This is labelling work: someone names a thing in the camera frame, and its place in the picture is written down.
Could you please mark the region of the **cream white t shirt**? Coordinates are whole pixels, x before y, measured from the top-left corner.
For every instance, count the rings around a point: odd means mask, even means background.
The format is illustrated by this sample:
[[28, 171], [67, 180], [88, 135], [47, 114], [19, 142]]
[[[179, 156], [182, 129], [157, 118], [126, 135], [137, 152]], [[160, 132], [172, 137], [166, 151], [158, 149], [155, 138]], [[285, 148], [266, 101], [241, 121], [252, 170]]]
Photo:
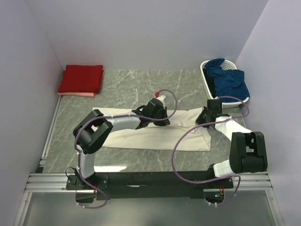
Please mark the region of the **cream white t shirt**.
[[[143, 149], [143, 150], [173, 150], [180, 137], [192, 127], [200, 115], [202, 108], [177, 110], [169, 119], [170, 125], [159, 127], [150, 123], [142, 129], [125, 129], [112, 132], [105, 140], [103, 147]], [[180, 142], [178, 151], [209, 152], [211, 136], [207, 129], [194, 129]]]

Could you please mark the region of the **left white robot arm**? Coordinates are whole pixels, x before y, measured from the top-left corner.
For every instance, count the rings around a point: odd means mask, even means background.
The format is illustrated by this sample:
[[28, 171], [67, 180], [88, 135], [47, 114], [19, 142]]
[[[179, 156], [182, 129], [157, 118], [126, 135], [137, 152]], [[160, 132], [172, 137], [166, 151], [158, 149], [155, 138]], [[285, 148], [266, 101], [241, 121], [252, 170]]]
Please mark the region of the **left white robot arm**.
[[103, 146], [110, 133], [126, 129], [146, 128], [150, 123], [164, 127], [170, 125], [167, 118], [165, 96], [151, 99], [148, 104], [131, 110], [125, 115], [104, 115], [93, 110], [74, 130], [78, 165], [75, 169], [77, 183], [89, 189], [95, 182], [95, 153]]

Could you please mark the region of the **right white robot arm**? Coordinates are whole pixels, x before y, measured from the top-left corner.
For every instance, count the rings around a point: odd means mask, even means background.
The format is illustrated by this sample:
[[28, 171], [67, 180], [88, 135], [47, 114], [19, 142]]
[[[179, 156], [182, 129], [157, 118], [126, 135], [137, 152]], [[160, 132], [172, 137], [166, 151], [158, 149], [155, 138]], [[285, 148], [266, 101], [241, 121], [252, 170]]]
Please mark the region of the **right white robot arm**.
[[246, 129], [230, 115], [223, 113], [221, 100], [207, 100], [207, 106], [203, 108], [195, 123], [205, 128], [214, 128], [230, 141], [229, 159], [212, 164], [207, 169], [206, 182], [210, 187], [217, 188], [226, 176], [267, 170], [268, 160], [263, 133]]

